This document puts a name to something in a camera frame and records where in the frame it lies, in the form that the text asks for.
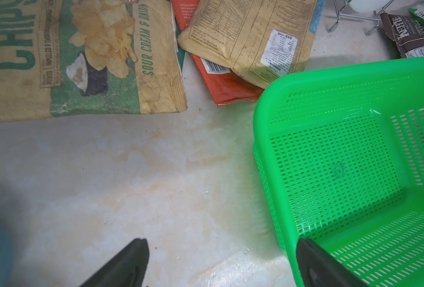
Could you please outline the sour cream onion chips bag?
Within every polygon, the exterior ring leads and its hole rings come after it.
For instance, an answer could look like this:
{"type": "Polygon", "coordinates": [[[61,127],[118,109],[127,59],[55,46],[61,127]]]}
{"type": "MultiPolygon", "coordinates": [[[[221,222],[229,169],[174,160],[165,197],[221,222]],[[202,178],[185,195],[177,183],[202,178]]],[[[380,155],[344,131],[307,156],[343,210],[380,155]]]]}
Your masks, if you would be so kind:
{"type": "Polygon", "coordinates": [[[0,1],[0,123],[187,109],[169,1],[0,1]]]}

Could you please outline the red snack bag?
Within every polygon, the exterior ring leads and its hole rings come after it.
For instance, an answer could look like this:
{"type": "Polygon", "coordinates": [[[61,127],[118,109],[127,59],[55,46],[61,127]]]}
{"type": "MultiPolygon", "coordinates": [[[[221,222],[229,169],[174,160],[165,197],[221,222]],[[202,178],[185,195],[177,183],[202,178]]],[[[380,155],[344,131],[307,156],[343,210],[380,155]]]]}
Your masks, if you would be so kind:
{"type": "MultiPolygon", "coordinates": [[[[199,1],[172,0],[171,3],[182,32],[189,26],[199,1]]],[[[240,100],[258,100],[263,93],[262,88],[243,80],[229,68],[196,55],[192,55],[192,59],[217,106],[233,104],[240,100]]]]}

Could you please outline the brown Kettle chips bag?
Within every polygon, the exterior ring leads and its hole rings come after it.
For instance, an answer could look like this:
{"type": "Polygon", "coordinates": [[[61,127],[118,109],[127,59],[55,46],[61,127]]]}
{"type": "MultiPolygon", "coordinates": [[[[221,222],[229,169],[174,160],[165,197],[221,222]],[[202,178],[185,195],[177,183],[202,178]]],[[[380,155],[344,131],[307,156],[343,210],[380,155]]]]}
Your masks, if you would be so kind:
{"type": "Polygon", "coordinates": [[[382,27],[402,59],[424,57],[424,27],[412,16],[382,13],[382,27]]]}

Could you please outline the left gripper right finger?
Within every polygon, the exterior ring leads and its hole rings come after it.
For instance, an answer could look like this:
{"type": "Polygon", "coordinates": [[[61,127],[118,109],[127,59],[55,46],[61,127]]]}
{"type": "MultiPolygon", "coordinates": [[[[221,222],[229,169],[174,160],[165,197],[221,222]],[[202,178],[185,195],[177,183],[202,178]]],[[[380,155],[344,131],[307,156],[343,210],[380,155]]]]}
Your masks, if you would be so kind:
{"type": "Polygon", "coordinates": [[[367,287],[311,239],[299,239],[296,259],[305,287],[367,287]]]}

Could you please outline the green plastic basket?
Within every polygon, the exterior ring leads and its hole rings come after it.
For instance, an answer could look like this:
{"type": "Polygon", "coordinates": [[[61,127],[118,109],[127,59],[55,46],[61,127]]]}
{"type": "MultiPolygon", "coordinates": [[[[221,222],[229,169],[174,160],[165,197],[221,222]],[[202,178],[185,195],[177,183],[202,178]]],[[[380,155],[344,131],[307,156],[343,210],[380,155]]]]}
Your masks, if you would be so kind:
{"type": "Polygon", "coordinates": [[[424,57],[281,77],[253,131],[297,286],[311,239],[367,287],[424,287],[424,57]]]}

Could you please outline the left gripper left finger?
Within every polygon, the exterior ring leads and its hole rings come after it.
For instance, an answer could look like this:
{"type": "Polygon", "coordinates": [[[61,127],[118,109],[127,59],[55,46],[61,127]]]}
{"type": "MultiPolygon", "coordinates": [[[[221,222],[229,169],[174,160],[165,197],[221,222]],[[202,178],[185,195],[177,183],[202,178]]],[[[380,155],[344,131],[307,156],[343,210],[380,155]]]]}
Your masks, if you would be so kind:
{"type": "Polygon", "coordinates": [[[134,239],[81,286],[141,287],[148,262],[147,240],[134,239]]]}

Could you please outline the tan chips bag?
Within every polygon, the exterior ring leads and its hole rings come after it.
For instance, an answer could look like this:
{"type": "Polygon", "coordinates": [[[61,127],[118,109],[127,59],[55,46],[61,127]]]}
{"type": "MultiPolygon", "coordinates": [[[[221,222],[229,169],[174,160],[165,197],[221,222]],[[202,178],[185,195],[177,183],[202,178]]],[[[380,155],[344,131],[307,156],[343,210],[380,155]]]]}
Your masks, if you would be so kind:
{"type": "Polygon", "coordinates": [[[304,71],[324,1],[200,1],[178,37],[183,50],[267,88],[304,71]]]}

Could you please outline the white plate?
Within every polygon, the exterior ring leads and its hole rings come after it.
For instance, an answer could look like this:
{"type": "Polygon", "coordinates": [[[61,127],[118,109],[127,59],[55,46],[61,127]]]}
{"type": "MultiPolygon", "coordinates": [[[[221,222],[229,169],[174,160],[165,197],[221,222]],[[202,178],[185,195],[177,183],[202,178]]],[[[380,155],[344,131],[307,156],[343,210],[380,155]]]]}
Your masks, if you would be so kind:
{"type": "Polygon", "coordinates": [[[351,0],[349,6],[358,13],[371,13],[385,7],[390,0],[351,0]]]}

